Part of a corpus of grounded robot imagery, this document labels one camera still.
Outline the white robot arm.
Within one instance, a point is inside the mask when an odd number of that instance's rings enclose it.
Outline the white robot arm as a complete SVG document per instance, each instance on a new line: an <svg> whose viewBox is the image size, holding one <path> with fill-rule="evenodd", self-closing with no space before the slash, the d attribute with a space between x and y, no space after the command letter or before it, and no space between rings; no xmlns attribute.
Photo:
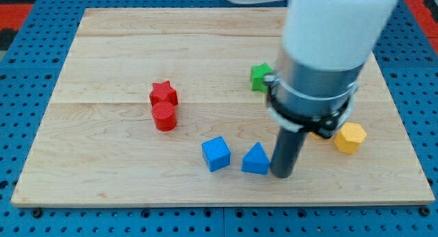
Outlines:
<svg viewBox="0 0 438 237"><path fill-rule="evenodd" d="M356 80L398 0L286 1L279 55L267 77L268 111L287 131L329 138L350 116Z"/></svg>

